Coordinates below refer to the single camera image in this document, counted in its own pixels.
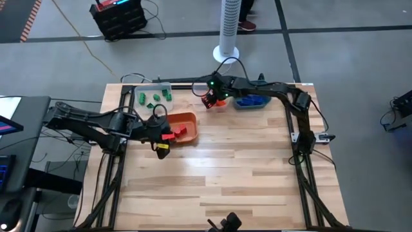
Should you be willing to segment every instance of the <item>metal clamp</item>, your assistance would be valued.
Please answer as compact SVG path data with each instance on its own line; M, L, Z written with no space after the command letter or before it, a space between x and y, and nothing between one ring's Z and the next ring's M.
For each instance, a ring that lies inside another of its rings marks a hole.
M298 137L299 137L299 132L290 134L290 138L292 140L292 143L296 143ZM316 138L316 144L327 145L327 144L329 144L329 142L331 140L333 140L335 138L335 135L329 135L326 132L315 133L315 138Z

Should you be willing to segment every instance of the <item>white tower fan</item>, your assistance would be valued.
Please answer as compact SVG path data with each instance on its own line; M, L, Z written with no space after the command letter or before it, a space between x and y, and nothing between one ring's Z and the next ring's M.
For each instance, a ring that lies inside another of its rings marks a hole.
M239 50L235 44L241 4L242 0L221 1L219 45L213 49L213 57L219 63L228 57L239 58ZM225 64L235 61L235 59L229 59L225 61Z

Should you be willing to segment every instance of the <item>computer monitor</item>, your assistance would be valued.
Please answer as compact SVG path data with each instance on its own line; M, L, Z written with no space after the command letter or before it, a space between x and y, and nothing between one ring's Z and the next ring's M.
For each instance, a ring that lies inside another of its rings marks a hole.
M0 115L0 135L6 135L23 130L23 126Z

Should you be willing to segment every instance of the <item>blue container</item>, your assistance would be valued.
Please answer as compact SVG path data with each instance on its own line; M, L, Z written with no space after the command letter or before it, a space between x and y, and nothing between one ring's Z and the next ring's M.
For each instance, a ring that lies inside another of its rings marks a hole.
M266 83L266 81L252 81L253 83ZM237 110L251 110L251 109L262 109L268 102L272 100L268 96L260 95L248 95L246 97L238 97L233 101L233 107Z

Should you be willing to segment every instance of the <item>red shoe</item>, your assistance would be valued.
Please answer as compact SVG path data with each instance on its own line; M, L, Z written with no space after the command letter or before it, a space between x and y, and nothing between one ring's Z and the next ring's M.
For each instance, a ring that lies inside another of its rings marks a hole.
M253 32L254 30L256 30L256 24L246 20L244 22L239 22L238 28L240 28L244 31L247 31L247 32Z

